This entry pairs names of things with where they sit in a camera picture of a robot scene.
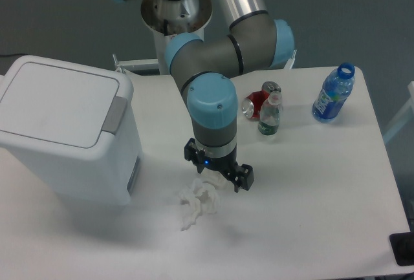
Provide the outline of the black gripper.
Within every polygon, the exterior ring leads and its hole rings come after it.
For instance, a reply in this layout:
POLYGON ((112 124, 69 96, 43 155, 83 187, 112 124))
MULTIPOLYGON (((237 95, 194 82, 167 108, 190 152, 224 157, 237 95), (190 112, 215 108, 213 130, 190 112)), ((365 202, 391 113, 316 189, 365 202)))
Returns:
POLYGON ((226 180, 234 185, 234 191, 240 189, 248 191, 253 184, 253 167, 247 164, 241 166, 236 163, 237 151, 233 150, 224 157, 207 157, 203 151, 197 149, 195 139, 190 138, 184 146, 184 159, 191 162, 201 174, 204 168, 219 172, 226 180))

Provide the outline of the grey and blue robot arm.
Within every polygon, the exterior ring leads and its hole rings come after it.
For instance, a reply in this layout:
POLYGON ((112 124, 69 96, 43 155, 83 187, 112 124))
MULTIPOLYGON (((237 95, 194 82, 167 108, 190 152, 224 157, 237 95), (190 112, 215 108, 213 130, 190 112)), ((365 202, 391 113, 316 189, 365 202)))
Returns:
POLYGON ((264 0, 220 0, 229 33, 207 43, 210 0, 142 0, 141 16, 155 35, 158 67, 173 77, 190 114, 194 136, 184 157, 198 172, 219 172, 235 189, 254 182, 251 166, 237 156, 238 101, 232 78, 271 69, 294 53, 288 23, 272 19, 264 0))

